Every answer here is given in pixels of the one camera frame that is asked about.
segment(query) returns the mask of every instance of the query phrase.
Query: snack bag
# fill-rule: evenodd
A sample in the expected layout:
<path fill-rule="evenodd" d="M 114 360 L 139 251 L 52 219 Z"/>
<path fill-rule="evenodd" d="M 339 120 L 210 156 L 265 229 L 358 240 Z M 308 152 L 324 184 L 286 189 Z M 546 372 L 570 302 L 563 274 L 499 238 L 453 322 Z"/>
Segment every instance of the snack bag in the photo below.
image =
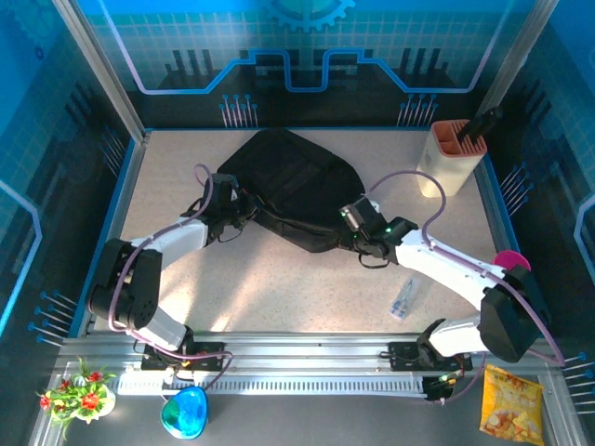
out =
<path fill-rule="evenodd" d="M 485 368 L 480 430 L 499 439 L 544 446 L 541 433 L 543 387 L 494 365 Z"/>

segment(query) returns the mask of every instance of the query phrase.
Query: speckled table surface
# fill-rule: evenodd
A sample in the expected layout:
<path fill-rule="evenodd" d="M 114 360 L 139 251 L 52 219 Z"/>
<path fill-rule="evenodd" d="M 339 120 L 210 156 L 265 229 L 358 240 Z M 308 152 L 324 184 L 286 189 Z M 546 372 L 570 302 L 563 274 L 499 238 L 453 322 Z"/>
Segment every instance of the speckled table surface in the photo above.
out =
<path fill-rule="evenodd" d="M 216 170 L 254 131 L 155 131 L 146 150 L 122 233 L 125 239 L 171 224 L 202 196 L 192 167 Z M 415 168 L 426 132 L 299 130 L 296 133 L 349 162 L 365 186 L 396 169 Z M 414 177 L 398 177 L 372 198 L 386 219 L 403 216 L 421 226 L 439 206 L 423 197 Z M 474 176 L 448 199 L 430 233 L 482 260 L 495 254 Z M 458 319 L 474 308 L 426 280 L 404 321 L 390 306 L 413 271 L 362 268 L 354 253 L 310 254 L 256 223 L 230 243 L 213 243 L 164 270 L 161 307 L 194 330 L 286 332 L 420 332 L 439 318 Z M 95 329 L 106 328 L 103 321 Z"/>

